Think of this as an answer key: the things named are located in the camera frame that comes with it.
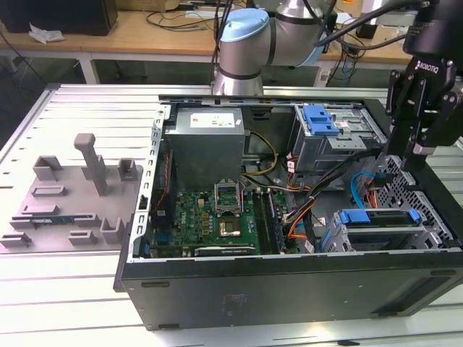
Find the chip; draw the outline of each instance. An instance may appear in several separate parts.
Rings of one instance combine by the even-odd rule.
[[[221,237],[241,236],[239,218],[223,217],[218,219],[218,234]]]

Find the white paper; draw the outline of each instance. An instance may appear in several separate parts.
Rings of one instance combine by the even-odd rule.
[[[355,18],[352,18],[350,14],[347,12],[340,12],[338,13],[338,18],[336,19],[336,24],[349,24],[355,21]]]
[[[38,27],[34,27],[30,23],[29,23],[29,26],[30,26],[29,36],[37,40],[38,42],[43,43],[44,45],[46,45],[47,42],[64,40],[64,36],[62,32],[59,30],[52,30],[52,31],[42,30],[42,29],[39,29]]]
[[[194,113],[190,116],[192,128],[234,128],[232,113]]]

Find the open computer tower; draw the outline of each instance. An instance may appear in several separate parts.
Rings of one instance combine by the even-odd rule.
[[[148,330],[414,314],[463,213],[387,157],[377,100],[159,96],[118,276]]]

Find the metal slotted table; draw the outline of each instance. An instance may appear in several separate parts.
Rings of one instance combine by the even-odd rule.
[[[377,98],[385,90],[266,88],[266,95]],[[39,155],[82,165],[72,141],[78,132],[97,137],[95,149],[109,164],[120,157],[139,163],[149,145],[158,94],[209,94],[206,87],[63,85],[46,90],[0,152],[0,234],[34,179]],[[463,150],[440,148],[429,163],[463,204]],[[412,317],[221,327],[148,332],[128,295],[112,289],[119,252],[0,256],[0,346],[68,346],[104,341],[127,346],[459,346],[463,341],[463,286]]]

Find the ventilation grille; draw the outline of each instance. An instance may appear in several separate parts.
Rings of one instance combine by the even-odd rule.
[[[386,168],[382,168],[380,172],[394,174],[394,181],[385,185],[378,192],[379,207],[419,210],[427,218],[425,225],[432,226],[442,240],[452,240],[450,231],[443,224],[428,198],[422,192],[412,192],[405,189],[405,186],[413,185],[415,181],[406,177],[404,172],[400,170],[399,159],[389,157],[386,163]]]

